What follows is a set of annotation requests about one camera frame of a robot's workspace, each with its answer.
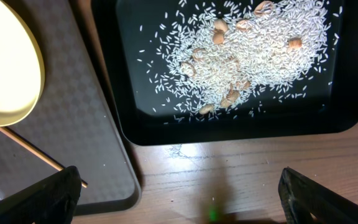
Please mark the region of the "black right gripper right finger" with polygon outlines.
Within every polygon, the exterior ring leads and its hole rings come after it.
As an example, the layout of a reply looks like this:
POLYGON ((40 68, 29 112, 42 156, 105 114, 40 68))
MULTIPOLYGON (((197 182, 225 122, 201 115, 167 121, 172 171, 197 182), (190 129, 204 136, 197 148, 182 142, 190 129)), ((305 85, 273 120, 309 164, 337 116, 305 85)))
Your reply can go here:
POLYGON ((278 193, 287 223, 358 223, 358 205, 301 173, 282 170, 278 193))

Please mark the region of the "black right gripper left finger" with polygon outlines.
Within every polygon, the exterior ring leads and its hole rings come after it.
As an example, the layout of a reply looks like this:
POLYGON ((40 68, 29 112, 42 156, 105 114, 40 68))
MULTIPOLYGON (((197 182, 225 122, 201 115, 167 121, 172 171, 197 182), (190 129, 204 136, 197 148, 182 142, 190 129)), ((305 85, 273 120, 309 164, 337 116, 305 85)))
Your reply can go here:
POLYGON ((63 170, 0 201, 0 224, 70 224, 81 193, 75 166, 63 170))

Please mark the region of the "yellow round plate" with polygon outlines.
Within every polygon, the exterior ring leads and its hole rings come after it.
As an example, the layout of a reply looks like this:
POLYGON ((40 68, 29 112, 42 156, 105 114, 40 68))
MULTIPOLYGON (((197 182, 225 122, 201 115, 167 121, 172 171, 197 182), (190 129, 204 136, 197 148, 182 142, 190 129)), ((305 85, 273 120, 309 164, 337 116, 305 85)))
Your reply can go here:
POLYGON ((26 118, 39 101, 45 65, 25 20, 0 0, 0 127, 26 118))

